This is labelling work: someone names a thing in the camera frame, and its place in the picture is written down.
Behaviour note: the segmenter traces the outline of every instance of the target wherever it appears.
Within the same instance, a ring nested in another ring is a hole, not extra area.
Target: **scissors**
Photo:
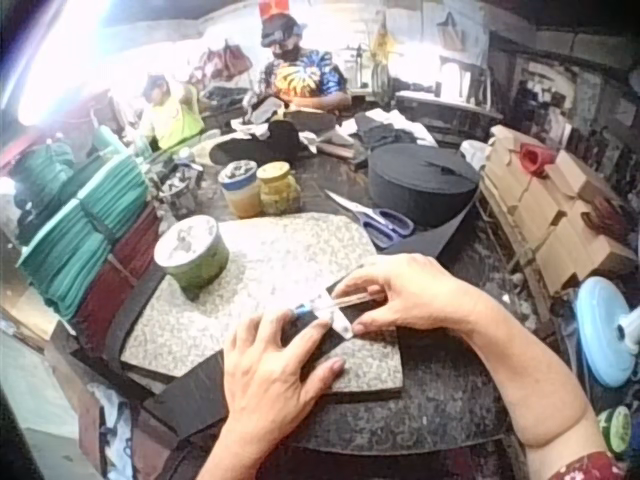
[[[325,190],[342,207],[351,210],[371,241],[381,250],[389,248],[415,230],[415,225],[404,215],[386,208],[367,208],[359,203],[347,200],[329,190]]]

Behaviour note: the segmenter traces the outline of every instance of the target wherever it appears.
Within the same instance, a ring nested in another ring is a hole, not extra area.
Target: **black hat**
[[[302,27],[288,13],[276,13],[262,21],[263,47],[289,40],[294,35],[302,35]]]
[[[167,77],[164,75],[149,75],[147,77],[147,84],[142,90],[142,96],[147,102],[151,102],[151,92],[162,85],[168,85]]]

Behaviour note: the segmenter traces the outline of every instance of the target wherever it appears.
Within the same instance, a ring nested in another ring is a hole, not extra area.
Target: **blue scissors handle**
[[[400,237],[408,237],[416,228],[411,220],[393,210],[375,208],[373,213],[384,221],[384,224],[388,229],[394,231],[400,235]]]
[[[379,249],[385,250],[401,240],[402,237],[374,217],[366,213],[356,213],[356,216],[373,244]]]

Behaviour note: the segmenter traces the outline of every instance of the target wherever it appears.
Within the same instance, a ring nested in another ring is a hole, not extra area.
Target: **yellow jar lid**
[[[258,179],[264,183],[274,183],[284,180],[291,173],[287,162],[271,162],[258,169]]]

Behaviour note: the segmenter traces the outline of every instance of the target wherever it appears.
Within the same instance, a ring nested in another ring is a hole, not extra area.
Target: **face mask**
[[[283,60],[285,62],[295,62],[300,56],[300,50],[300,45],[296,45],[289,50],[285,50],[280,53],[274,53],[273,56],[278,60]]]

